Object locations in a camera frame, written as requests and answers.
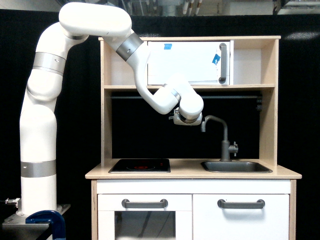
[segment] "stovetop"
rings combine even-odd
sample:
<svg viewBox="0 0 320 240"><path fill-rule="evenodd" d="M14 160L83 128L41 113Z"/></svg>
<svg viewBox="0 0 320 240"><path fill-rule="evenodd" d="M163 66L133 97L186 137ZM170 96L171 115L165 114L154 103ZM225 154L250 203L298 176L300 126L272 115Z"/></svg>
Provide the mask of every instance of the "stovetop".
<svg viewBox="0 0 320 240"><path fill-rule="evenodd" d="M109 171L114 173L170 173L169 159L146 158L146 159L120 159Z"/></svg>

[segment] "sink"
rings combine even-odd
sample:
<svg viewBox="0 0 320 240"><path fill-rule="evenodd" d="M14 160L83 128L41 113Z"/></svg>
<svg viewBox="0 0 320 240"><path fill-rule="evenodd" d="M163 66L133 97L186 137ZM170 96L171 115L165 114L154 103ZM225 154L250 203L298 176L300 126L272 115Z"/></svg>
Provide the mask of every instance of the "sink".
<svg viewBox="0 0 320 240"><path fill-rule="evenodd" d="M204 161L201 165L206 171L213 173L272 173L269 168L251 161Z"/></svg>

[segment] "cabinet door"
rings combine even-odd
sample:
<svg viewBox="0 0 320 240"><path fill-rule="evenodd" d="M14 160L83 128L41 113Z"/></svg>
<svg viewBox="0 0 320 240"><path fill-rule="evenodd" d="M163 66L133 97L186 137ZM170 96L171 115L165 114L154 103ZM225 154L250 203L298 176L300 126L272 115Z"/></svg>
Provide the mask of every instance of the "cabinet door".
<svg viewBox="0 0 320 240"><path fill-rule="evenodd" d="M262 209L221 208L226 203L255 203ZM193 195L193 240L288 240L288 194L195 194Z"/></svg>
<svg viewBox="0 0 320 240"><path fill-rule="evenodd" d="M192 196L99 194L98 237L99 240L192 240Z"/></svg>

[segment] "faucet handle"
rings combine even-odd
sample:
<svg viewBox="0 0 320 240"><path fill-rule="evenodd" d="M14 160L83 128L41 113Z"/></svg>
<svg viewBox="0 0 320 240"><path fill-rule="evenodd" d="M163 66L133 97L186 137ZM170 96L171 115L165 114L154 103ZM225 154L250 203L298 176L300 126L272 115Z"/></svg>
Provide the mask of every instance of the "faucet handle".
<svg viewBox="0 0 320 240"><path fill-rule="evenodd" d="M236 157L238 151L239 151L238 144L236 144L236 142L234 141L234 142L233 142L233 145L230 145L230 146L229 146L229 152L230 152L230 153L233 153L234 156Z"/></svg>

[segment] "countertop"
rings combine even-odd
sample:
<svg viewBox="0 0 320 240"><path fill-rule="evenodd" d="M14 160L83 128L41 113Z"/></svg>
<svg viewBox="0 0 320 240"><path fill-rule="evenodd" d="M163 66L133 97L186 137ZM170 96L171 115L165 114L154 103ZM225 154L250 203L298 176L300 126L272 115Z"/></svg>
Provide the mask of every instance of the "countertop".
<svg viewBox="0 0 320 240"><path fill-rule="evenodd" d="M301 179L302 175L283 166L272 166L259 159L237 159L241 162L256 162L272 170L270 173L218 173L204 170L201 163L219 159L179 159L170 158L170 173L108 173L120 160L105 159L85 175L86 179Z"/></svg>

